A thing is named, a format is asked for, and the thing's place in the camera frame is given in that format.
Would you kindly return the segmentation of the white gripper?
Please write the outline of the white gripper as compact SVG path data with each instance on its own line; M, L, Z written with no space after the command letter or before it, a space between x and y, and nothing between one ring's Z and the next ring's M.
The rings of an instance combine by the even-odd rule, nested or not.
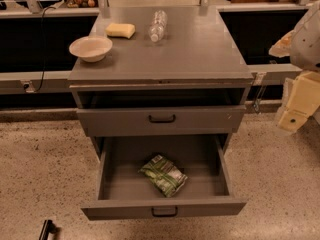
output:
M281 134L296 133L320 107L320 74L302 72L294 80L286 79L282 105L275 123Z

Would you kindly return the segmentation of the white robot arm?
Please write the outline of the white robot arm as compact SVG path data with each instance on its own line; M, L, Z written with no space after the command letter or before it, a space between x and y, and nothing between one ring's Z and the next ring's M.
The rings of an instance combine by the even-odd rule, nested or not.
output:
M290 57L290 63L302 72L286 79L282 105L275 122L288 134L301 128L320 107L320 1L316 1L298 21L269 49L274 57Z

